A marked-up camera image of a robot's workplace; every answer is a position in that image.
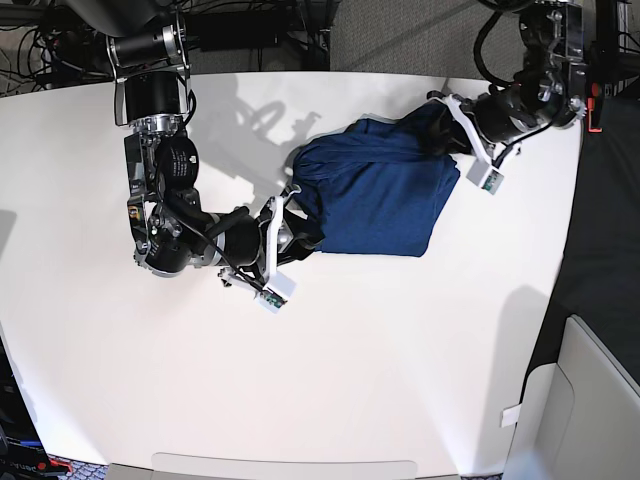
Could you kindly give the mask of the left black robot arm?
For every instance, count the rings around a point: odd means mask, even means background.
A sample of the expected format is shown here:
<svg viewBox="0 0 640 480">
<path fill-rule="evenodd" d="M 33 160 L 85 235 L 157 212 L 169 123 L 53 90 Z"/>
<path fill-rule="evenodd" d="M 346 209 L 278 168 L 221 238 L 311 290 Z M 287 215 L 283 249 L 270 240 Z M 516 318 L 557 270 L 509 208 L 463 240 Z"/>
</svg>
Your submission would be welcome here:
<svg viewBox="0 0 640 480">
<path fill-rule="evenodd" d="M 473 45 L 473 60 L 488 91 L 472 100 L 428 94 L 440 113 L 428 129 L 436 154 L 466 154 L 498 169 L 522 142 L 551 128 L 581 121 L 587 110 L 582 7 L 569 1 L 483 1 L 491 16 Z M 505 15 L 518 19 L 525 47 L 520 71 L 494 75 L 483 47 Z"/>
</svg>

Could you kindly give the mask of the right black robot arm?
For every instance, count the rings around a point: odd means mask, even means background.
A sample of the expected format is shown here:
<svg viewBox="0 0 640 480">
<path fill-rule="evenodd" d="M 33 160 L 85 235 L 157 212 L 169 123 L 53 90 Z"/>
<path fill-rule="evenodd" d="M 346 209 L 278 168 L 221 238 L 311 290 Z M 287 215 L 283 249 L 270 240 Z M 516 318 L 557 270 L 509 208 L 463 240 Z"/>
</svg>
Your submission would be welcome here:
<svg viewBox="0 0 640 480">
<path fill-rule="evenodd" d="M 137 265 L 174 277 L 188 266 L 216 266 L 224 286 L 240 286 L 279 308 L 295 283 L 282 265 L 306 259 L 319 230 L 288 208 L 300 193 L 286 187 L 258 216 L 201 208 L 200 156 L 187 127 L 197 108 L 190 85 L 187 32 L 178 7 L 155 1 L 73 1 L 71 8 L 105 37 L 114 78 L 114 122 L 124 140 L 127 216 Z"/>
</svg>

